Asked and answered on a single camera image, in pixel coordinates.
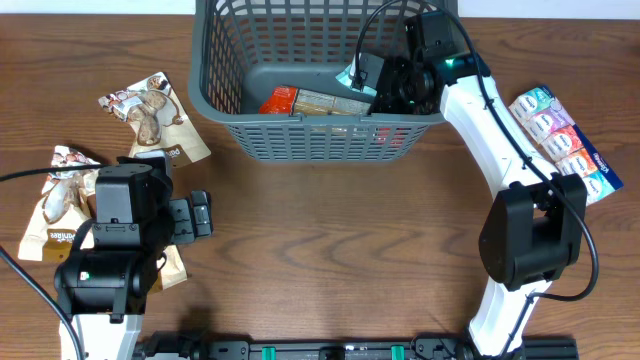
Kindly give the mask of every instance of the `perforated bin wall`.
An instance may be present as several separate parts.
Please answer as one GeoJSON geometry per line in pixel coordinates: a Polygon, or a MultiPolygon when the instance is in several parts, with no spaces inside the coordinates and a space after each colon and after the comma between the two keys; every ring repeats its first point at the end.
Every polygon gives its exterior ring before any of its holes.
{"type": "MultiPolygon", "coordinates": [[[[457,12],[455,0],[435,1],[457,12]]],[[[264,161],[390,161],[440,114],[260,115],[279,85],[371,102],[335,80],[353,59],[361,27],[381,0],[198,0],[189,96],[243,149],[264,161]]],[[[378,16],[363,50],[407,55],[405,18],[433,9],[404,1],[378,16]]]]}

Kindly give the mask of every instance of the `brown and white package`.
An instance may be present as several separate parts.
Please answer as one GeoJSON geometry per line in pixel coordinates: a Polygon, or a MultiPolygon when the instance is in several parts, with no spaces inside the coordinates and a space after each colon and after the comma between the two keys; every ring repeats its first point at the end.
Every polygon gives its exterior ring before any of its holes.
{"type": "MultiPolygon", "coordinates": [[[[98,162],[66,146],[56,146],[52,167],[95,165],[98,162]]],[[[63,262],[69,256],[76,229],[95,215],[95,191],[98,170],[62,171],[51,173],[42,188],[42,198],[36,204],[27,226],[18,258],[31,261],[63,262]]],[[[93,232],[89,231],[81,249],[93,247],[93,232]]],[[[152,292],[167,289],[187,279],[176,246],[165,249],[166,264],[160,271],[152,292]]],[[[158,267],[164,259],[158,260],[158,267]]]]}
{"type": "Polygon", "coordinates": [[[162,149],[172,166],[179,168],[211,154],[162,72],[103,96],[98,102],[105,111],[129,123],[136,133],[130,157],[162,149]]]}

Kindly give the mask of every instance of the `wooden table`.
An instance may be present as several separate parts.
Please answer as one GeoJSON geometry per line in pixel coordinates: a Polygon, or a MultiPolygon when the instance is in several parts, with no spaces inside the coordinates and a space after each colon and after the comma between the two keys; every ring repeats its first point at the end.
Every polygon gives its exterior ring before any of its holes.
{"type": "MultiPolygon", "coordinates": [[[[572,335],[583,359],[640,356],[640,24],[464,19],[505,102],[540,82],[558,94],[626,187],[588,209],[600,250],[595,293],[542,300],[528,335],[572,335]]],[[[256,340],[461,333],[487,275],[477,238],[491,206],[449,125],[390,164],[265,165],[187,96],[192,17],[2,16],[1,173],[44,167],[53,146],[128,153],[130,127],[98,97],[165,71],[213,154],[175,176],[176,197],[213,195],[213,238],[182,248],[190,279],[149,298],[143,334],[207,327],[256,340]]],[[[44,176],[3,183],[0,243],[17,253],[44,176]]],[[[54,293],[56,265],[22,262],[54,293]]],[[[0,358],[53,359],[58,321],[2,265],[0,358]]],[[[573,294],[587,249],[553,291],[573,294]]]]}

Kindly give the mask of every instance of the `cable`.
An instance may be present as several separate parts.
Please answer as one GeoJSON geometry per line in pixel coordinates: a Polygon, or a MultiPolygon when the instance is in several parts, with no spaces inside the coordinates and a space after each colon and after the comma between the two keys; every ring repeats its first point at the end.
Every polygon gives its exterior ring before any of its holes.
{"type": "MultiPolygon", "coordinates": [[[[371,23],[373,23],[373,20],[375,19],[376,16],[378,16],[378,14],[380,14],[382,11],[384,11],[389,6],[391,6],[391,5],[395,4],[395,3],[401,2],[401,1],[405,1],[405,0],[391,0],[391,1],[387,2],[387,3],[385,3],[385,4],[380,5],[369,16],[369,19],[367,19],[367,22],[365,23],[365,26],[362,28],[362,30],[360,32],[360,36],[358,37],[358,43],[356,45],[355,69],[354,69],[355,70],[355,73],[354,73],[355,78],[354,78],[354,81],[353,81],[353,85],[357,85],[357,86],[361,86],[362,85],[361,84],[362,83],[362,77],[360,76],[360,50],[362,48],[362,43],[364,42],[364,34],[369,29],[369,26],[371,25],[371,23]]],[[[539,293],[539,292],[535,292],[535,293],[527,295],[527,302],[525,303],[525,306],[523,307],[523,309],[522,309],[522,311],[520,313],[520,316],[518,317],[518,320],[516,321],[516,325],[514,327],[513,333],[509,334],[509,339],[507,340],[507,345],[505,346],[505,348],[503,350],[502,357],[504,357],[506,355],[506,353],[508,352],[508,348],[511,345],[511,342],[513,341],[513,338],[515,337],[515,335],[519,331],[520,326],[522,324],[522,321],[524,319],[524,316],[527,313],[527,310],[529,309],[529,306],[533,303],[533,299],[535,297],[545,298],[545,299],[550,299],[550,300],[556,300],[556,301],[571,302],[571,301],[582,300],[585,297],[587,297],[593,291],[593,289],[595,288],[596,283],[598,281],[598,275],[600,273],[600,264],[599,264],[599,260],[598,260],[598,251],[597,251],[596,245],[595,245],[595,243],[593,241],[593,237],[591,235],[591,232],[589,231],[589,228],[587,227],[587,224],[584,222],[582,217],[578,214],[578,212],[576,211],[574,206],[571,204],[571,202],[569,202],[569,200],[564,196],[564,194],[555,185],[553,185],[551,180],[549,180],[544,175],[544,173],[542,173],[542,171],[540,171],[540,169],[538,169],[533,164],[531,157],[529,157],[527,155],[527,153],[525,153],[525,151],[522,150],[522,148],[520,147],[520,145],[518,144],[516,139],[511,135],[511,133],[509,132],[509,130],[507,129],[505,124],[502,122],[502,119],[500,118],[500,115],[498,114],[496,109],[493,107],[493,100],[491,99],[491,97],[489,96],[489,94],[487,92],[487,89],[486,89],[485,84],[484,84],[484,79],[482,77],[482,70],[480,68],[480,57],[479,57],[478,52],[476,51],[475,47],[473,46],[473,41],[471,40],[471,37],[469,36],[469,33],[467,33],[466,29],[464,28],[464,26],[462,25],[460,20],[455,15],[453,15],[448,9],[446,9],[444,7],[439,7],[437,4],[434,4],[431,1],[426,1],[426,0],[415,0],[415,1],[418,1],[420,3],[426,4],[426,5],[431,5],[431,6],[434,6],[434,7],[438,8],[443,14],[447,15],[447,17],[458,28],[458,30],[460,31],[460,34],[464,38],[465,43],[467,44],[467,47],[469,48],[469,52],[473,56],[473,60],[474,60],[475,65],[476,65],[476,77],[478,78],[478,86],[480,87],[480,92],[482,93],[482,98],[484,99],[484,101],[486,103],[486,108],[489,109],[489,112],[493,116],[496,124],[498,125],[498,127],[500,128],[500,130],[502,131],[504,136],[507,138],[507,140],[509,141],[511,146],[513,146],[514,150],[518,153],[518,156],[520,156],[522,158],[522,161],[524,162],[524,165],[528,166],[529,169],[531,169],[531,171],[538,178],[540,178],[540,180],[546,186],[549,187],[549,189],[555,194],[555,196],[562,203],[562,205],[564,205],[565,209],[567,211],[569,211],[571,216],[573,218],[575,218],[575,220],[578,222],[578,225],[580,226],[580,229],[582,230],[582,233],[584,234],[585,241],[586,241],[587,246],[589,248],[589,254],[591,256],[591,277],[589,279],[589,283],[587,284],[586,288],[582,292],[580,292],[579,294],[571,295],[571,296],[546,294],[546,293],[539,293]]]]}
{"type": "MultiPolygon", "coordinates": [[[[20,172],[16,172],[16,173],[13,173],[13,174],[8,174],[8,175],[1,176],[0,177],[0,182],[11,180],[11,179],[16,179],[16,178],[23,177],[23,176],[29,176],[29,175],[47,174],[47,173],[52,173],[52,172],[64,172],[64,171],[93,170],[93,169],[100,169],[100,168],[103,168],[105,166],[108,166],[108,165],[82,165],[82,166],[69,166],[69,167],[33,169],[33,170],[20,171],[20,172]]],[[[47,305],[49,305],[51,307],[53,312],[56,313],[56,315],[58,315],[58,317],[60,318],[60,322],[62,322],[64,327],[67,328],[67,331],[69,332],[69,336],[71,337],[71,342],[73,343],[73,347],[74,347],[74,349],[76,351],[76,359],[84,360],[84,351],[82,350],[82,346],[80,345],[80,339],[78,338],[78,334],[76,333],[75,329],[71,325],[71,322],[69,321],[69,319],[65,315],[64,311],[62,310],[62,308],[60,308],[60,305],[58,305],[58,303],[56,303],[56,301],[53,300],[53,298],[51,298],[51,296],[47,293],[47,291],[45,289],[43,289],[38,284],[38,282],[35,281],[35,279],[33,279],[26,272],[26,270],[24,270],[20,265],[18,265],[18,263],[15,260],[13,260],[13,258],[11,258],[11,256],[5,251],[4,247],[2,247],[2,246],[0,246],[0,257],[2,257],[2,260],[4,260],[7,263],[7,265],[9,265],[9,267],[11,269],[13,269],[13,271],[18,273],[18,275],[20,275],[20,277],[29,286],[31,286],[31,288],[33,290],[35,290],[35,292],[38,293],[38,295],[40,295],[40,297],[42,297],[42,299],[47,303],[47,305]]]]}
{"type": "Polygon", "coordinates": [[[64,314],[64,311],[62,310],[62,308],[60,308],[60,305],[58,305],[56,301],[53,300],[51,296],[47,293],[47,291],[43,289],[38,284],[38,282],[35,281],[20,265],[18,265],[18,263],[16,263],[15,260],[11,258],[11,256],[9,256],[9,254],[4,250],[2,246],[0,246],[0,257],[2,257],[2,260],[4,260],[7,263],[7,265],[9,265],[9,267],[13,269],[13,271],[18,273],[18,275],[20,275],[20,277],[29,286],[31,286],[31,288],[35,290],[38,293],[38,295],[40,295],[40,297],[42,297],[42,299],[47,303],[47,305],[51,307],[53,312],[55,312],[56,315],[58,315],[64,327],[66,327],[67,331],[69,331],[69,335],[71,335],[71,341],[73,342],[73,347],[76,350],[77,359],[83,360],[84,352],[82,351],[82,346],[80,346],[80,339],[78,338],[78,334],[73,329],[71,322],[69,321],[67,316],[64,314]]]}
{"type": "Polygon", "coordinates": [[[94,170],[100,169],[108,165],[81,165],[81,166],[68,166],[68,167],[56,167],[56,168],[45,168],[45,169],[33,169],[27,171],[19,171],[17,173],[8,174],[0,177],[0,182],[16,179],[23,176],[29,175],[37,175],[37,174],[48,174],[48,173],[56,173],[63,171],[75,171],[75,170],[94,170]]]}

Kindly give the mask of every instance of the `basket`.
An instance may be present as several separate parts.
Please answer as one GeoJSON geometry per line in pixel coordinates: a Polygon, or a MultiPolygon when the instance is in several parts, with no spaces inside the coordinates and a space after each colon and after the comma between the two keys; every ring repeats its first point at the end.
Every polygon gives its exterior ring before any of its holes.
{"type": "MultiPolygon", "coordinates": [[[[441,0],[457,13],[455,0],[441,0]]],[[[198,0],[189,97],[206,118],[226,126],[257,160],[392,161],[429,126],[428,116],[262,115],[279,85],[372,102],[335,76],[352,61],[361,27],[381,0],[198,0]]],[[[403,21],[431,11],[399,2],[367,32],[363,51],[407,56],[403,21]]]]}

